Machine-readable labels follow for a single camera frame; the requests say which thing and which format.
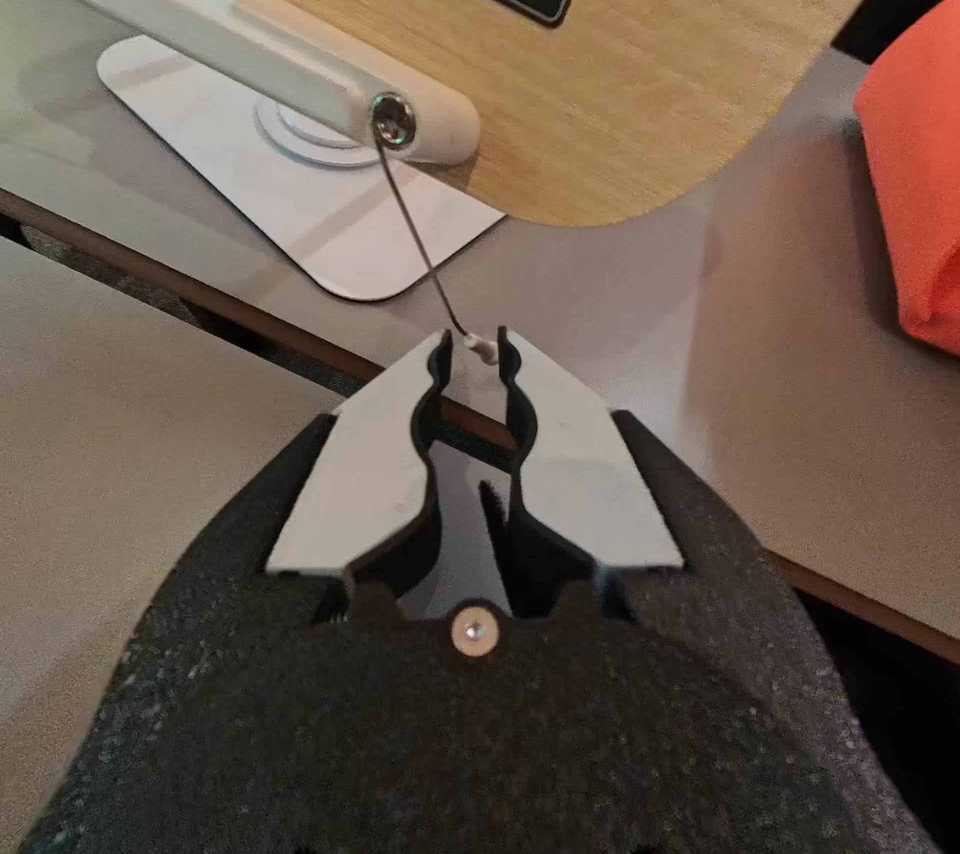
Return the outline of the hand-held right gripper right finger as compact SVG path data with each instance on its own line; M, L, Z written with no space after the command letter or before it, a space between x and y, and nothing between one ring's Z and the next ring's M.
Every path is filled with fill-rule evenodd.
M516 331L498 331L510 494L530 520L602 570L682 569L685 560L614 410Z

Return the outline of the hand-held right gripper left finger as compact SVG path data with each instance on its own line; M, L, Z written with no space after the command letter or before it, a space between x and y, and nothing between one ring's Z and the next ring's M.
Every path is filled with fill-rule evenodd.
M429 517L452 347L450 331L429 334L336 408L267 573L359 576Z

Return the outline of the white pin with wire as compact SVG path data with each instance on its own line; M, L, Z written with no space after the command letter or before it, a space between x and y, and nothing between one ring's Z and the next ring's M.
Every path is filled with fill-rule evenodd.
M400 186L392 173L388 154L410 147L417 134L417 118L407 98L399 92L379 92L376 94L369 108L369 131L373 147L378 156L380 169L386 178L390 193L450 325L461 337L462 346L465 350L474 354L489 367L497 365L499 361L498 344L494 340L470 332L457 317L450 297L442 284L414 218L402 196Z

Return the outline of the wooden tilting board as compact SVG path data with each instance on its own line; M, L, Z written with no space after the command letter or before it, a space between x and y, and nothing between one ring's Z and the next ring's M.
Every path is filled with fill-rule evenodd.
M537 224L677 200L862 0L81 0Z

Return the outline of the grey desk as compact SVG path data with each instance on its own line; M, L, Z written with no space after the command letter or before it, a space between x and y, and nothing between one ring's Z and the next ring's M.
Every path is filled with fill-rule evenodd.
M74 0L2 0L2 188L222 296L237 322L386 366L440 326L428 285L338 300L97 79L126 30ZM458 314L505 323L636 412L810 576L889 631L958 644L958 359L897 324L854 117L866 65L827 48L721 172L637 220L501 222L443 270Z

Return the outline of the orange box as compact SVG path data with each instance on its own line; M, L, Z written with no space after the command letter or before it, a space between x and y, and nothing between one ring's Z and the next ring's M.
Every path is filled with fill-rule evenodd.
M853 99L890 256L899 325L959 356L959 0L869 68Z

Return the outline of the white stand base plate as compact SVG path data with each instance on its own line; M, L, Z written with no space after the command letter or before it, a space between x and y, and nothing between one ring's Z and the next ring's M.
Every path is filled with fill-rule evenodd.
M145 35L108 46L97 74L330 294L380 301L425 277L375 149Z

